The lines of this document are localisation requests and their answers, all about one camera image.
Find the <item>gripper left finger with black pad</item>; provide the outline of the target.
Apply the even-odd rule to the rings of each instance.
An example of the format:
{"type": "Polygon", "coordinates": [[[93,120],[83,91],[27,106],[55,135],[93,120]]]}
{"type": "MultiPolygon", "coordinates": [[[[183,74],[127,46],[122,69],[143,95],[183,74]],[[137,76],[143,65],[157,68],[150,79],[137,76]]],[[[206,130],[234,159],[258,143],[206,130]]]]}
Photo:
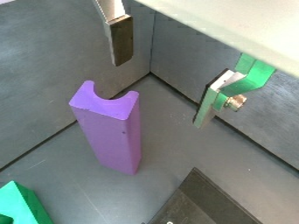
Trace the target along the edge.
{"type": "Polygon", "coordinates": [[[127,14],[122,0],[93,2],[103,20],[113,63],[119,67],[134,56],[134,18],[127,14]]]}

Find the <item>gripper right finger with green tape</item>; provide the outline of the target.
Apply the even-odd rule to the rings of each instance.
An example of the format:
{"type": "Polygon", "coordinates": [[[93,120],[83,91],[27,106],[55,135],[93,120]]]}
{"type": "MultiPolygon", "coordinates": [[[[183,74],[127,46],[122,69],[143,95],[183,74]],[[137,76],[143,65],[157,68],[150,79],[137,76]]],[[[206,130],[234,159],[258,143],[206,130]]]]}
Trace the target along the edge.
{"type": "Polygon", "coordinates": [[[201,129],[224,109],[238,112],[248,101],[245,93],[262,88],[276,71],[266,62],[242,53],[236,69],[226,69],[208,85],[194,125],[201,129]]]}

